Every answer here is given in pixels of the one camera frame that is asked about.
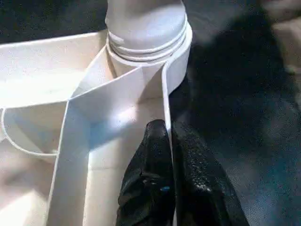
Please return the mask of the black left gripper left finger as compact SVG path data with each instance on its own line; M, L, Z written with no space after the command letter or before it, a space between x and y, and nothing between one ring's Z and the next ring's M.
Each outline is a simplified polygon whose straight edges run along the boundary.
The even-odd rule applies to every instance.
M118 226L171 226L174 172L163 120L150 121L131 159L118 197Z

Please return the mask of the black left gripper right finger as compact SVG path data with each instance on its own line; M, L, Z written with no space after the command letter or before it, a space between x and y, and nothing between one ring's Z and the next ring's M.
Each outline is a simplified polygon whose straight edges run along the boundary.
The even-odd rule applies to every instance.
M172 125L172 153L177 225L249 224L225 170L189 125Z

